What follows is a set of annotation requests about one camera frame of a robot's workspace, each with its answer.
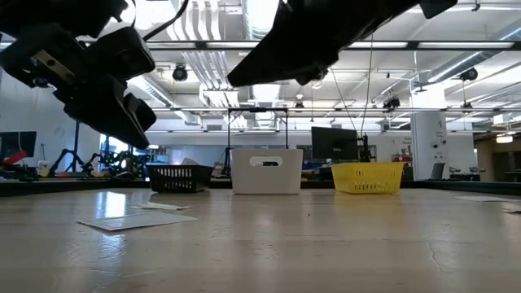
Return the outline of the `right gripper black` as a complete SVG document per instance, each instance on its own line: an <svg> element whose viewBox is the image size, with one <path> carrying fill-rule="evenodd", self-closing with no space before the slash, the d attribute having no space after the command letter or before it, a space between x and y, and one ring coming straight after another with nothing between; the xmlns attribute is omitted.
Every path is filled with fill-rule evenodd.
<svg viewBox="0 0 521 293"><path fill-rule="evenodd" d="M419 6L431 19L458 0L287 0L278 4L270 31L228 74L233 86L319 77L339 58L339 48Z"/></svg>

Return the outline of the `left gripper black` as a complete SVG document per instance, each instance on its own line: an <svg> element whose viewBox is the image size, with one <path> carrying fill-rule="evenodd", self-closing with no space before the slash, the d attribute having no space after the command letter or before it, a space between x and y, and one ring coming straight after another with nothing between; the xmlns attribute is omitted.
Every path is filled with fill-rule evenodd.
<svg viewBox="0 0 521 293"><path fill-rule="evenodd" d="M74 120L138 149L149 146L145 131L155 113L124 82L100 76L84 42L56 23L0 24L0 33L15 39L0 51L7 73L31 88L53 87Z"/></svg>

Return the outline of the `white LED light strip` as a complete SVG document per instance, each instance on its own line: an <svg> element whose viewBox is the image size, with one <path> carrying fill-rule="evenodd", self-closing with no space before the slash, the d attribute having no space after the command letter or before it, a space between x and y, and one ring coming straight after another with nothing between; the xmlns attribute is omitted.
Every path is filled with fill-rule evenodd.
<svg viewBox="0 0 521 293"><path fill-rule="evenodd" d="M213 50L251 50L255 48L259 42L232 42L232 41L214 41L207 42L206 47Z"/></svg>
<svg viewBox="0 0 521 293"><path fill-rule="evenodd" d="M430 50L491 50L491 49L510 49L515 42L419 42L419 49Z"/></svg>
<svg viewBox="0 0 521 293"><path fill-rule="evenodd" d="M354 42L348 46L349 49L403 49L408 46L408 42Z"/></svg>

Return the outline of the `black plastic basket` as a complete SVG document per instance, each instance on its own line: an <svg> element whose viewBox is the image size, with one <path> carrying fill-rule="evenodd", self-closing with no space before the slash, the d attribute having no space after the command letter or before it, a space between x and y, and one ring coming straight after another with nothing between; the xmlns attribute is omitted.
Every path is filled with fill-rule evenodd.
<svg viewBox="0 0 521 293"><path fill-rule="evenodd" d="M147 165L151 189L157 193L196 193L209 187L213 167L204 165Z"/></svg>

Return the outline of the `white narrow bandage packet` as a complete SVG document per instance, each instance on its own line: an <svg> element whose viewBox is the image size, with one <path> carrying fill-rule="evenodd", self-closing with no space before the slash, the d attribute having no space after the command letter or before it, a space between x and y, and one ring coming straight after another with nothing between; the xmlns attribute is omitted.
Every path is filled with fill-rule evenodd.
<svg viewBox="0 0 521 293"><path fill-rule="evenodd" d="M163 203L147 202L147 203L140 203L140 204L134 205L133 208L150 209L150 210L180 211L180 210L189 209L190 206L176 206L176 205L163 204Z"/></svg>

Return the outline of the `black computer monitor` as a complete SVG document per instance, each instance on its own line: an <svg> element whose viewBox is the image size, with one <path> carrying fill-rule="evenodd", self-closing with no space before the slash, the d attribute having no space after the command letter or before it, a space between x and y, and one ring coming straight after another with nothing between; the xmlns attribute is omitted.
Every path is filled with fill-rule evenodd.
<svg viewBox="0 0 521 293"><path fill-rule="evenodd" d="M312 127L311 137L314 159L359 159L357 132L355 130Z"/></svg>

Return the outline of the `white plastic bin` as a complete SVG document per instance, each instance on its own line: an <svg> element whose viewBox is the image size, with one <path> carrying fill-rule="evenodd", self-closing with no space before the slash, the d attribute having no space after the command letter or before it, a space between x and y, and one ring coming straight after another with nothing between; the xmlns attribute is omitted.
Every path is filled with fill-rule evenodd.
<svg viewBox="0 0 521 293"><path fill-rule="evenodd" d="M300 193L301 149L231 151L231 182L236 195L297 195Z"/></svg>

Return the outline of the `black overhead light bar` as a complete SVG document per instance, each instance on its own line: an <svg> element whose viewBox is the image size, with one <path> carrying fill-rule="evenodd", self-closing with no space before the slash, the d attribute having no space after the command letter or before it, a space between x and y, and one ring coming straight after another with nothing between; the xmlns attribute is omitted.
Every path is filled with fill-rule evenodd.
<svg viewBox="0 0 521 293"><path fill-rule="evenodd" d="M193 50L213 50L208 49L206 47L207 42L214 42L214 41L153 41L148 42L147 45L150 50L158 50L158 51L193 51ZM364 41L364 42L393 42L393 41ZM403 49L391 49L389 51L416 51L416 50L428 50L430 49L419 49L418 44L419 42L426 42L426 41L408 41L408 46ZM342 50L369 50L369 49L349 49L348 46L343 46ZM500 51L521 51L521 41L516 41L515 44L510 49L491 49L491 50L500 50ZM470 50L470 49L463 49L463 50L432 50L432 51L484 51L481 49L478 50Z"/></svg>

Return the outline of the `yellow plastic basket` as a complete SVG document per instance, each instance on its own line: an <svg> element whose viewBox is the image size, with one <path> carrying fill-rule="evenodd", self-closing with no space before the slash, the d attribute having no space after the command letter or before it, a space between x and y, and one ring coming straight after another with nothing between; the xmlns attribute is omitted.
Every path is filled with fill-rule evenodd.
<svg viewBox="0 0 521 293"><path fill-rule="evenodd" d="M343 163L331 166L337 191L354 195L395 194L401 188L403 163Z"/></svg>

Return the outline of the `white room pillar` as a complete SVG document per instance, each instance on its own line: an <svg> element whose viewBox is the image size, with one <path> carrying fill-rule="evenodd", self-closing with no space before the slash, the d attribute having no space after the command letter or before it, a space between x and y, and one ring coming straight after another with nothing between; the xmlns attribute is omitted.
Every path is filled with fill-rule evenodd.
<svg viewBox="0 0 521 293"><path fill-rule="evenodd" d="M443 112L414 112L411 116L414 180L444 175L449 162L446 117Z"/></svg>

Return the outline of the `silver ceiling air duct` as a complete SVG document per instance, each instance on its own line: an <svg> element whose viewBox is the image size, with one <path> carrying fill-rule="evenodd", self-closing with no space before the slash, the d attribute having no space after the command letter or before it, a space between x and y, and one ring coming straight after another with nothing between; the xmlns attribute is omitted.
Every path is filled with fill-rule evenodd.
<svg viewBox="0 0 521 293"><path fill-rule="evenodd" d="M260 41L272 28L278 8L278 0L241 0L246 36L249 40ZM255 107L276 107L280 95L279 84L253 85L249 94ZM254 115L254 128L276 129L274 112L258 112Z"/></svg>

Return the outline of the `dark wall screen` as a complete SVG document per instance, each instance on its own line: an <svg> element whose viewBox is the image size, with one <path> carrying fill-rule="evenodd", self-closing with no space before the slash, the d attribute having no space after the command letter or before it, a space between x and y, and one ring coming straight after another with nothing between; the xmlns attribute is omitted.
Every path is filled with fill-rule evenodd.
<svg viewBox="0 0 521 293"><path fill-rule="evenodd" d="M36 131L0 132L0 159L9 158L20 151L33 157L36 146Z"/></svg>

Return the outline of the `silver slanted ceiling duct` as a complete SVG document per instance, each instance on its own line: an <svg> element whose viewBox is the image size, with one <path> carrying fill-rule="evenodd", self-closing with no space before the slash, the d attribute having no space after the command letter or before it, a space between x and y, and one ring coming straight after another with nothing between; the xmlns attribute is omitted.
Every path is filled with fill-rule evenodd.
<svg viewBox="0 0 521 293"><path fill-rule="evenodd" d="M496 41L521 41L521 23L512 24L509 28L502 29L499 33L493 35ZM484 50L477 52L464 52L454 59L438 67L427 74L427 81L430 83L439 83L451 77L463 73L475 65L478 65L492 57L499 55L500 50Z"/></svg>

